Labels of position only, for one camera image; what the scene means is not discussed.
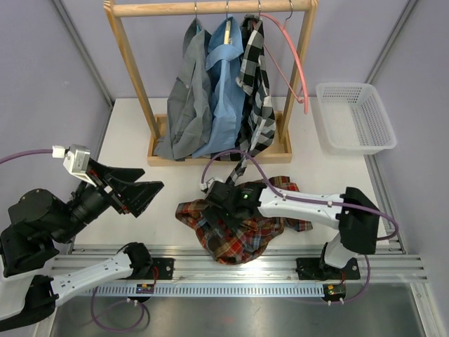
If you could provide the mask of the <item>red plaid shirt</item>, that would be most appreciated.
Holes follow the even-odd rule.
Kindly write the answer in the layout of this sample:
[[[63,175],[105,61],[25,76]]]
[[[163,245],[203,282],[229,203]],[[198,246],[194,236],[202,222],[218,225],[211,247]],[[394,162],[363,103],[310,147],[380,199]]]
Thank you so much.
[[[225,265],[239,265],[258,258],[268,243],[286,228],[304,232],[313,228],[307,220],[286,217],[264,217],[257,210],[256,198],[267,188],[263,180],[240,185],[214,182],[203,199],[178,204],[175,217],[193,229],[202,247],[213,260]],[[243,222],[237,232],[214,230],[203,217],[207,206],[217,206]]]

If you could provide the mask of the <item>pink hanger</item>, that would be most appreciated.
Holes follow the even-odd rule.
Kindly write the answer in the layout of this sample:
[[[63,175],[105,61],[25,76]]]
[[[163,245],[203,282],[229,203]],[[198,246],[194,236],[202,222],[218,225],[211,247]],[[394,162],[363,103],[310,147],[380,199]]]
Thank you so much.
[[[306,79],[305,79],[304,72],[302,69],[302,63],[300,61],[300,57],[298,56],[297,49],[294,47],[293,41],[292,41],[292,39],[288,33],[288,29],[287,29],[287,21],[291,18],[292,14],[293,14],[293,2],[289,1],[289,4],[290,4],[290,15],[285,19],[283,24],[281,24],[276,18],[274,18],[270,14],[261,14],[261,16],[271,20],[278,27],[278,29],[282,33],[284,39],[286,40],[286,42],[289,46],[290,52],[292,53],[292,56],[294,58],[294,65],[297,68],[297,73],[299,74],[299,77],[300,77],[301,88],[299,91],[296,91],[293,88],[293,85],[289,84],[285,74],[283,73],[279,64],[277,63],[277,61],[275,60],[271,51],[268,49],[268,47],[266,45],[264,45],[264,49],[266,50],[266,52],[268,52],[269,57],[272,59],[272,62],[274,63],[277,70],[279,71],[279,74],[282,76],[283,80],[285,81],[286,85],[288,86],[289,93],[291,93],[293,95],[294,99],[299,104],[304,105],[304,113],[308,114],[308,112],[309,112],[309,93],[308,93],[308,89],[307,89],[307,83],[306,83]]]

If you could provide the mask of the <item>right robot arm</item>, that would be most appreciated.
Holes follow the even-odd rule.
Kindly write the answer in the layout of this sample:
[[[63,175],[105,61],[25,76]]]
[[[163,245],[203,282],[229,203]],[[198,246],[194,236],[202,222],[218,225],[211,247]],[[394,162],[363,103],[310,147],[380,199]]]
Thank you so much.
[[[352,279],[355,257],[376,251],[379,210],[355,187],[342,194],[303,194],[262,182],[235,187],[215,181],[208,187],[206,203],[202,215],[216,228],[235,230],[244,220],[263,217],[306,220],[336,230],[318,258],[297,260],[302,280]]]

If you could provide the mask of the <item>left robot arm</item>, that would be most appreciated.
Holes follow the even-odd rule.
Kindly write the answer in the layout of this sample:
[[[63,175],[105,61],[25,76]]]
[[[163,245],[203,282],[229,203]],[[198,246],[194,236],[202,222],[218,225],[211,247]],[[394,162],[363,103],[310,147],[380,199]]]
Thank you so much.
[[[31,190],[8,210],[11,224],[1,233],[1,330],[29,326],[84,291],[116,279],[144,279],[152,257],[131,242],[115,256],[60,276],[40,273],[56,257],[55,244],[68,244],[107,209],[138,217],[162,190],[161,181],[141,182],[142,168],[116,168],[89,159],[87,179],[64,203],[45,189]]]

